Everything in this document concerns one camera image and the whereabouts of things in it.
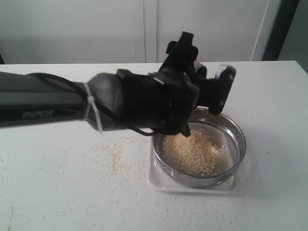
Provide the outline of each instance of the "black cable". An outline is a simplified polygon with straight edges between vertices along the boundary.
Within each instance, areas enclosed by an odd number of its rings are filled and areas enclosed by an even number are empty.
[[[52,80],[56,80],[56,81],[59,81],[59,82],[62,82],[62,83],[65,83],[66,85],[70,86],[72,89],[74,89],[76,91],[76,93],[85,101],[88,100],[88,94],[81,88],[79,87],[77,84],[69,81],[68,79],[66,78],[63,78],[63,77],[60,77],[60,76],[55,76],[55,75],[52,75],[52,74],[45,74],[45,73],[31,73],[31,74],[28,74],[30,76],[34,76],[34,77],[38,77],[38,78],[43,78],[43,79],[52,79]],[[141,129],[139,128],[136,128],[130,124],[127,124],[123,121],[121,121],[112,111],[110,111],[107,107],[105,107],[103,104],[95,101],[95,105],[97,107],[97,109],[106,114],[107,116],[109,116],[110,118],[112,118],[114,121],[116,121],[117,123],[127,127],[128,129],[130,130],[133,130],[143,136],[152,136],[154,134],[156,134],[156,131],[153,131],[153,132],[145,132],[145,131],[142,131]]]

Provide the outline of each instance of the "bowl rim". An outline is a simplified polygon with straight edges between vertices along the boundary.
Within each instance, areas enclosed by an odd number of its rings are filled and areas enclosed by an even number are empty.
[[[209,110],[208,110],[207,108],[205,108],[205,107],[199,107],[199,106],[198,106],[195,110],[198,110],[198,109],[200,109],[201,111],[209,112]],[[151,137],[151,143],[152,143],[151,146],[152,146],[152,148],[153,148],[153,151],[154,151],[154,153],[155,153],[156,158],[158,158],[160,162],[162,162],[164,165],[166,165],[166,166],[167,166],[169,169],[171,169],[172,171],[175,171],[175,172],[177,172],[177,173],[179,173],[179,174],[181,174],[181,175],[183,175],[183,176],[186,176],[186,177],[189,177],[189,178],[193,178],[193,179],[214,179],[214,178],[217,178],[217,177],[223,177],[223,176],[225,176],[225,175],[228,175],[230,172],[233,172],[235,169],[237,169],[237,168],[239,167],[239,165],[241,164],[241,162],[243,161],[243,159],[244,159],[244,157],[245,157],[245,154],[246,154],[246,138],[245,138],[245,135],[244,135],[243,131],[240,129],[240,127],[239,127],[232,119],[230,119],[229,117],[227,117],[227,116],[224,115],[224,114],[219,114],[219,115],[217,115],[217,116],[222,116],[222,117],[224,117],[225,119],[227,119],[228,121],[230,121],[230,122],[235,126],[235,128],[239,131],[239,133],[240,133],[240,135],[241,135],[241,137],[242,137],[242,139],[243,139],[243,148],[242,148],[242,150],[240,150],[240,154],[243,153],[243,155],[240,155],[239,160],[238,160],[238,161],[236,162],[236,164],[233,165],[231,168],[229,168],[228,170],[226,170],[226,171],[224,171],[224,172],[222,172],[222,173],[220,173],[220,174],[213,175],[213,176],[209,176],[209,177],[208,177],[208,176],[192,176],[192,175],[189,175],[189,174],[185,174],[185,173],[183,173],[183,172],[180,172],[180,171],[178,171],[178,170],[176,170],[176,169],[170,167],[168,164],[166,164],[166,163],[162,160],[162,158],[158,155],[158,153],[157,153],[157,151],[156,151],[156,148],[155,148],[155,145],[154,145],[154,142],[153,142],[154,136],[152,136],[152,137]]]

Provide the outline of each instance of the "zip tie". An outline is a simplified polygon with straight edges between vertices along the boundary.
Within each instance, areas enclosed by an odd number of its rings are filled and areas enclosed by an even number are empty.
[[[101,118],[100,118],[100,113],[97,110],[97,107],[95,105],[94,97],[91,95],[91,91],[90,91],[90,88],[88,87],[88,84],[84,83],[84,82],[82,84],[85,86],[87,94],[88,94],[88,106],[87,106],[87,109],[86,109],[84,120],[88,119],[89,114],[90,114],[90,108],[92,106],[94,114],[95,114],[96,123],[97,123],[97,129],[100,133],[102,133],[102,131],[103,131],[102,122],[101,122]]]

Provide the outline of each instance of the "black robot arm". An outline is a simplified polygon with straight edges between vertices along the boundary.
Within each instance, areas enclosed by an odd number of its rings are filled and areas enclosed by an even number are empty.
[[[183,32],[179,41],[170,42],[169,55],[158,72],[146,76],[118,70],[98,74],[85,85],[45,73],[0,72],[0,127],[85,119],[98,129],[95,111],[87,110],[88,86],[103,130],[188,136],[193,109],[201,105],[219,114],[236,73],[226,66],[207,79],[206,67],[195,62],[198,49],[192,41],[193,34]]]

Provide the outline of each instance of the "spilled bread crumbs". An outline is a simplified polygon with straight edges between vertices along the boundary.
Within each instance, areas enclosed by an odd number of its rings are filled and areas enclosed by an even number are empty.
[[[191,130],[189,137],[182,134],[165,136],[162,148],[164,162],[187,175],[212,175],[219,164],[217,146],[200,130]]]

